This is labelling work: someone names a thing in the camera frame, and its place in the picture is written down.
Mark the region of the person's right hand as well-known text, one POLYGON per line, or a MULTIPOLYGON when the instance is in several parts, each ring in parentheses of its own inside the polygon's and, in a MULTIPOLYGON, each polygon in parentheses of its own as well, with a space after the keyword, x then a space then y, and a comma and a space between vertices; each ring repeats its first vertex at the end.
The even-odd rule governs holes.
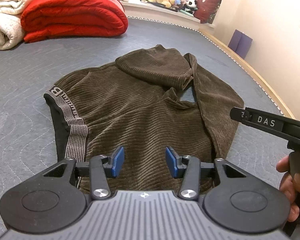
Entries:
POLYGON ((281 179, 279 190, 285 194, 290 202, 289 222, 294 222, 300 213, 298 204, 295 203, 297 194, 300 193, 300 173, 291 176, 289 171, 289 156, 283 157, 276 165, 276 170, 285 175, 281 179))

